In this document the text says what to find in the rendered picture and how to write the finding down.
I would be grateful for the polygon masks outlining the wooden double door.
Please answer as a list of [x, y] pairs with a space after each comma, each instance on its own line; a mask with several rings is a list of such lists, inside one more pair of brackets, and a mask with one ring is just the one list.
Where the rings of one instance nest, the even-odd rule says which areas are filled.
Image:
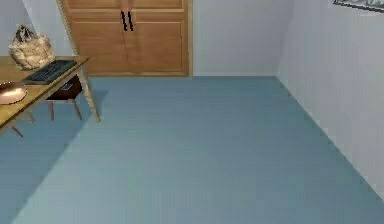
[[[57, 0], [75, 54], [91, 76], [185, 77], [193, 0]], [[127, 31], [120, 11], [124, 11]], [[127, 12], [131, 11], [134, 31]]]

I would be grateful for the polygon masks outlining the dark seat wooden chair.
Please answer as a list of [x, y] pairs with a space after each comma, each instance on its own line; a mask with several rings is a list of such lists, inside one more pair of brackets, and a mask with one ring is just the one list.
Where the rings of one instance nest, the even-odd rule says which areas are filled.
[[82, 92], [82, 85], [77, 75], [71, 78], [67, 83], [60, 87], [55, 93], [47, 98], [50, 111], [50, 119], [54, 120], [54, 102], [55, 101], [70, 101], [79, 119], [82, 119], [81, 112], [76, 103], [76, 97]]

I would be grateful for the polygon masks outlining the black keyboard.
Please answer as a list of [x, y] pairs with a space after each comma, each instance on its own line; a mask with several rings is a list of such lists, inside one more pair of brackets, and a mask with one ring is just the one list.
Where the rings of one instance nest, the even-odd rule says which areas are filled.
[[54, 60], [24, 78], [23, 82], [27, 85], [50, 84], [76, 64], [77, 62], [75, 60]]

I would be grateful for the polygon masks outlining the beige cloth bag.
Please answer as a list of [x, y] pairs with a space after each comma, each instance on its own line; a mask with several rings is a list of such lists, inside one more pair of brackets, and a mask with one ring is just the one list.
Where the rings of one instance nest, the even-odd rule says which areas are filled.
[[23, 71], [40, 69], [55, 60], [48, 36], [35, 33], [23, 24], [18, 26], [8, 52], [16, 66]]

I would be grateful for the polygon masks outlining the light wooden table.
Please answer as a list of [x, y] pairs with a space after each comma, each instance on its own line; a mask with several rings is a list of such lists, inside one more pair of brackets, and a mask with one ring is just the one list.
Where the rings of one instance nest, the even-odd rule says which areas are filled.
[[[37, 105], [45, 101], [74, 76], [77, 76], [81, 82], [83, 94], [94, 119], [97, 122], [101, 121], [86, 71], [86, 63], [90, 57], [57, 56], [56, 59], [75, 60], [77, 64], [48, 85], [26, 85], [26, 95], [21, 100], [11, 104], [0, 104], [0, 135], [15, 127], [19, 120], [27, 116]], [[32, 71], [22, 71], [17, 68], [15, 61], [10, 56], [0, 56], [0, 84], [12, 81], [20, 82], [31, 73]]]

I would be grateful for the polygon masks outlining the copper round bowl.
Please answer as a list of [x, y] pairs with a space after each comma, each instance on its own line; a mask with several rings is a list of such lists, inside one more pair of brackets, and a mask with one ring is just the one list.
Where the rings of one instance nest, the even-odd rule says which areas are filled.
[[27, 88], [22, 82], [0, 84], [0, 105], [14, 104], [25, 98]]

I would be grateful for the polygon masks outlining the framed wall picture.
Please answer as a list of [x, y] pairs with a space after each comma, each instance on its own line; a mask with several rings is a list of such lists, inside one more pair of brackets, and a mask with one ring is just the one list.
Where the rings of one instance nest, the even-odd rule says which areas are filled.
[[384, 0], [333, 0], [335, 5], [384, 14]]

